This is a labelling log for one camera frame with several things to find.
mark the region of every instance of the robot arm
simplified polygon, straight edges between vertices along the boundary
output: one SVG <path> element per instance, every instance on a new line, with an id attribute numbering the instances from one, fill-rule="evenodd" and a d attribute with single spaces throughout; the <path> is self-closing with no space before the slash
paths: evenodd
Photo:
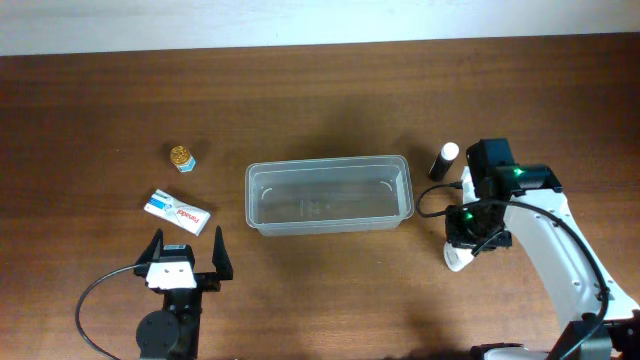
<path id="1" fill-rule="evenodd" d="M 609 287 L 609 307 L 604 320 L 633 318 L 633 310 L 640 310 L 604 268 L 571 215 L 567 197 L 550 189 L 530 190 L 512 201 L 543 208 L 564 219 L 584 241 L 595 258 Z M 532 211 L 508 207 L 504 214 L 506 228 L 524 247 L 551 297 L 558 322 L 565 328 L 570 321 L 582 320 L 582 314 L 597 313 L 600 288 L 582 251 L 567 233 L 553 222 Z"/>
<path id="2" fill-rule="evenodd" d="M 136 264 L 134 274 L 164 296 L 162 310 L 142 319 L 136 331 L 141 360 L 193 360 L 198 356 L 202 293 L 220 291 L 220 282 L 233 280 L 220 226 L 216 228 L 212 263 L 216 272 L 194 273 L 189 245 L 164 245 L 158 229 Z"/>
<path id="3" fill-rule="evenodd" d="M 623 351 L 625 359 L 639 356 L 635 344 L 640 342 L 640 307 L 613 280 L 584 239 L 553 172 L 544 165 L 517 165 L 506 139 L 481 140 L 467 150 L 467 160 L 469 166 L 462 176 L 464 204 L 499 200 L 545 210 L 576 233 L 600 270 L 609 289 L 605 326 L 574 351 L 572 358 L 609 359 L 612 347 Z M 480 249 L 510 246 L 511 233 L 515 234 L 540 275 L 558 322 L 565 329 L 548 358 L 562 358 L 567 349 L 594 328 L 590 321 L 602 307 L 599 297 L 603 293 L 594 268 L 567 231 L 548 217 L 515 206 L 470 206 L 463 212 L 447 213 L 446 229 L 445 260 L 454 271 L 469 264 Z M 484 358 L 547 357 L 525 354 L 525 349 L 494 349 Z"/>

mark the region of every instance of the small jar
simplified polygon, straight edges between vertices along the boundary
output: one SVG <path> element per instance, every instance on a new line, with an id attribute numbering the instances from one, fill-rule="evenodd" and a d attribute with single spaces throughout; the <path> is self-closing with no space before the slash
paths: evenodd
<path id="1" fill-rule="evenodd" d="M 171 162 L 175 165 L 180 172 L 188 172 L 193 170 L 196 165 L 196 159 L 191 156 L 191 153 L 184 146 L 176 146 L 171 149 L 169 155 Z"/>

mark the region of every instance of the white bottle cap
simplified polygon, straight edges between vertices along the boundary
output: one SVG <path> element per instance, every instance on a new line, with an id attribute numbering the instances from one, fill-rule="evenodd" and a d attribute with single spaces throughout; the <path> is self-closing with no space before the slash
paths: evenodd
<path id="1" fill-rule="evenodd" d="M 459 152 L 460 148 L 458 147 L 458 145 L 456 145 L 456 143 L 446 143 L 442 147 L 440 154 L 442 155 L 443 159 L 452 161 L 458 156 Z"/>

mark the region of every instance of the lip balm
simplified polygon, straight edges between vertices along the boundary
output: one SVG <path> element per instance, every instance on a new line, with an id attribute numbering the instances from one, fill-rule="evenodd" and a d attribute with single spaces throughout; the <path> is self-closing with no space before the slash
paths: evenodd
<path id="1" fill-rule="evenodd" d="M 438 153 L 438 157 L 436 161 L 431 166 L 431 170 L 429 170 L 429 177 L 433 181 L 442 181 L 444 175 L 449 171 L 451 164 L 458 156 L 460 152 L 460 148 L 458 145 L 452 142 L 448 142 L 444 144 L 442 150 Z"/>

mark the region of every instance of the white wall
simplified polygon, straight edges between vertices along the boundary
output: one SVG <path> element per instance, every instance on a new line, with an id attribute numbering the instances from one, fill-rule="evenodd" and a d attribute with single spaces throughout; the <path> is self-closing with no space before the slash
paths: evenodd
<path id="1" fill-rule="evenodd" d="M 0 0 L 0 55 L 640 30 L 640 0 Z"/>

